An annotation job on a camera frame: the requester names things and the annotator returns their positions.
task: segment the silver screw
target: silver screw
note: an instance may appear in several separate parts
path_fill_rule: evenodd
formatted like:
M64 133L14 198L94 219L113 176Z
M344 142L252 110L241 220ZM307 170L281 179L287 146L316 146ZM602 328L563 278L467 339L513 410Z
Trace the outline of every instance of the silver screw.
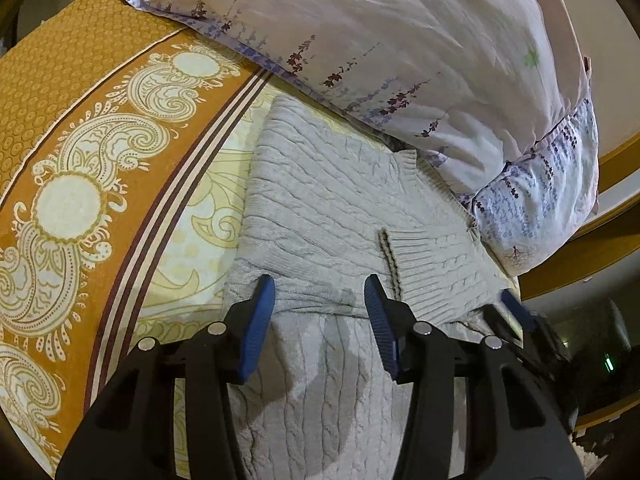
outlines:
M497 350L502 347L502 339L498 336L490 335L484 340L484 344L487 345L491 350Z
M145 352L151 350L154 346L156 346L156 340L152 337L144 337L138 341L138 348Z
M221 335L226 332L226 325L221 321L211 323L207 327L207 332L209 332L211 335Z
M429 335L432 328L426 321L416 321L414 324L414 332L420 335Z

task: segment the white pillow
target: white pillow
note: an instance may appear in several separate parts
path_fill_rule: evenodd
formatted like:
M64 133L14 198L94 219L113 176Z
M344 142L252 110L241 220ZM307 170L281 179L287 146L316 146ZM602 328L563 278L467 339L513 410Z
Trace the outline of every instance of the white pillow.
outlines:
M586 74L563 0L142 0L422 150L475 194L570 113Z
M541 264L580 228L598 187L598 128L588 95L522 160L471 201L470 213L509 276Z

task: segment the cable knit sweater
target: cable knit sweater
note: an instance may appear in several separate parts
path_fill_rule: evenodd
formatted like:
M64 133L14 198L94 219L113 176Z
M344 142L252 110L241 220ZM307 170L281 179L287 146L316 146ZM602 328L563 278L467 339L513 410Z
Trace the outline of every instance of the cable knit sweater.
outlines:
M225 290L229 306L261 274L276 281L258 371L230 390L251 478L392 477L412 387L382 368L364 279L377 273L417 318L478 340L487 328L472 310L509 283L472 225L414 151L380 152L277 98Z

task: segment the black object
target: black object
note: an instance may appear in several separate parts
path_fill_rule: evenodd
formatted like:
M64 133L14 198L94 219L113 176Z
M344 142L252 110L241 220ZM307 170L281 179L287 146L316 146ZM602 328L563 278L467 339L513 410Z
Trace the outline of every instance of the black object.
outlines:
M465 472L456 478L584 478L540 362L497 336L480 344L447 337L390 300L375 274L365 283L365 302L385 370L398 384L414 383L394 480L449 477L454 377L467 378L470 426ZM538 320L530 321L536 338L546 340Z
M227 383L257 368L273 311L273 279L250 300L190 339L161 345L144 338L127 355L84 416L58 465L56 480L177 480L174 383L186 379L191 479L242 480Z

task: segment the green spot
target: green spot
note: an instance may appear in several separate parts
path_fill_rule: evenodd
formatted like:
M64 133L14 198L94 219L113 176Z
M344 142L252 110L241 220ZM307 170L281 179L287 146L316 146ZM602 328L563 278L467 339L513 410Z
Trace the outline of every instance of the green spot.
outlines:
M537 66L540 64L540 56L538 55L538 51L530 48L527 52L527 55L524 57L524 64L527 68L537 68Z

